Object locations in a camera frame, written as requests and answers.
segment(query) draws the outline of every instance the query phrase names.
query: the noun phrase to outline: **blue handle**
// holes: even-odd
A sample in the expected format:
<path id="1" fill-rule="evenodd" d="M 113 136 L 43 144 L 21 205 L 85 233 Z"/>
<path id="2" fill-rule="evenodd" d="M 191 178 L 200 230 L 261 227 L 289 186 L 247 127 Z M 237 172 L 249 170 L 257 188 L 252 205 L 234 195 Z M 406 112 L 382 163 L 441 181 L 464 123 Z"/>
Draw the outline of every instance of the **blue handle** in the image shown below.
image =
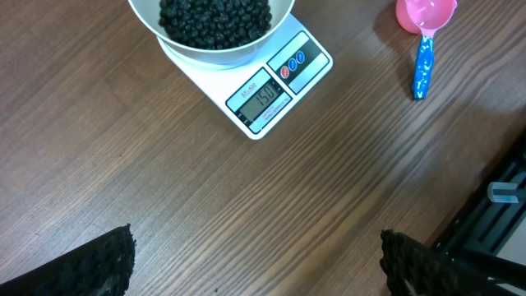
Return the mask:
<path id="1" fill-rule="evenodd" d="M 414 68 L 413 85 L 411 86 L 414 99 L 426 98 L 427 90 L 431 83 L 431 72 L 433 71 L 434 64 L 433 38 L 423 35 Z"/>

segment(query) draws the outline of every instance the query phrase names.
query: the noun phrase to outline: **bowl rim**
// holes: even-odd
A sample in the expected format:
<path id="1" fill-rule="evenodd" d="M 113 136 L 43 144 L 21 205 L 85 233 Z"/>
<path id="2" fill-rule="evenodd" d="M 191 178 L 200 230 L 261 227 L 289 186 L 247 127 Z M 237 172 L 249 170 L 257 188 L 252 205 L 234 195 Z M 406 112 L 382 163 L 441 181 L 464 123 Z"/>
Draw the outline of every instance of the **bowl rim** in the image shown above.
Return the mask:
<path id="1" fill-rule="evenodd" d="M 168 42 L 169 44 L 173 44 L 175 46 L 178 46 L 182 49 L 186 49 L 186 50 L 190 50 L 190 51 L 193 51 L 193 52 L 196 52 L 196 53 L 232 53 L 234 51 L 238 51 L 238 50 L 242 50 L 242 49 L 247 49 L 255 44 L 257 44 L 258 42 L 266 39 L 268 36 L 272 35 L 280 26 L 281 24 L 283 24 L 283 22 L 285 21 L 285 19 L 287 18 L 287 16 L 290 14 L 290 12 L 293 10 L 293 6 L 294 6 L 294 3 L 296 2 L 296 0 L 292 0 L 290 2 L 290 4 L 288 5 L 288 9 L 287 9 L 287 12 L 285 13 L 284 17 L 281 19 L 281 21 L 279 21 L 279 23 L 272 29 L 272 30 L 269 30 L 268 32 L 266 32 L 266 34 L 264 34 L 263 36 L 261 36 L 259 39 L 256 39 L 254 41 L 252 41 L 251 43 L 249 44 L 245 44 L 243 46 L 240 46 L 240 47 L 236 47 L 236 48 L 231 48 L 231 49 L 196 49 L 196 48 L 193 48 L 193 47 L 190 47 L 190 46 L 187 46 L 187 45 L 184 45 L 184 44 L 180 44 L 180 43 L 177 43 L 173 40 L 171 40 L 170 38 L 167 38 L 166 36 L 162 35 L 162 34 L 159 34 L 157 32 L 157 30 L 155 30 L 154 28 L 151 27 L 151 25 L 149 25 L 141 16 L 141 14 L 139 14 L 135 8 L 135 5 L 133 5 L 133 2 L 132 0 L 128 0 L 128 3 L 130 3 L 130 6 L 131 6 L 131 9 L 133 9 L 133 12 L 135 12 L 136 16 L 139 17 L 139 19 L 141 20 L 141 22 L 148 28 L 150 29 L 150 31 L 152 31 L 154 34 L 156 34 L 157 36 L 159 36 L 162 40 L 164 40 L 165 42 Z"/>

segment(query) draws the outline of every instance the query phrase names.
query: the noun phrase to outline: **scale control panel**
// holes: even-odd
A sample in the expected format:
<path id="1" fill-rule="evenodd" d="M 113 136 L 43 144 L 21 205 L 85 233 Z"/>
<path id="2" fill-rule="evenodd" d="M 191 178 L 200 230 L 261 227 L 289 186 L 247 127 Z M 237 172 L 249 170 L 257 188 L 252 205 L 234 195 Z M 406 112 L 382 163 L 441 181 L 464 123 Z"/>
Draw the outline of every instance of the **scale control panel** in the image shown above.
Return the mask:
<path id="1" fill-rule="evenodd" d="M 300 31 L 266 66 L 269 71 L 261 68 L 226 101 L 230 111 L 254 135 L 290 102 L 301 99 L 305 95 L 301 94 L 302 90 L 315 78 L 320 80 L 318 74 L 330 66 L 330 60 L 304 31 Z"/>

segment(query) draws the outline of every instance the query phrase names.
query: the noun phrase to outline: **white scale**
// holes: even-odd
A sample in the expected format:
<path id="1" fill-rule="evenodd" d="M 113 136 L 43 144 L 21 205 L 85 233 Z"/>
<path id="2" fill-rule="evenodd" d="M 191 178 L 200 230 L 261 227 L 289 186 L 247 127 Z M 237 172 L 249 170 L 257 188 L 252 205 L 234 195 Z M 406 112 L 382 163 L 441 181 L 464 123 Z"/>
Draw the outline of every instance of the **white scale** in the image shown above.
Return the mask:
<path id="1" fill-rule="evenodd" d="M 253 59 L 229 69 L 190 60 L 159 43 L 252 140 L 265 136 L 333 66 L 329 53 L 292 15 Z"/>

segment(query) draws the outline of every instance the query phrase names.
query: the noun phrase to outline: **wooden table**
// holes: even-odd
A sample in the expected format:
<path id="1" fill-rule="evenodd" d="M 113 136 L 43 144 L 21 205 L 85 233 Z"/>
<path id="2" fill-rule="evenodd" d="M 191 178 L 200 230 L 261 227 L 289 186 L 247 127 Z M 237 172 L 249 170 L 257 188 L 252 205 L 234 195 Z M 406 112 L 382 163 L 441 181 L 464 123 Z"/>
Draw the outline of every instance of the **wooden table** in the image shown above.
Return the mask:
<path id="1" fill-rule="evenodd" d="M 297 1 L 332 72 L 248 140 L 125 1 L 0 2 L 0 282 L 131 223 L 128 295 L 387 294 L 380 231 L 430 243 L 526 125 L 526 2 L 419 38 L 387 0 Z"/>

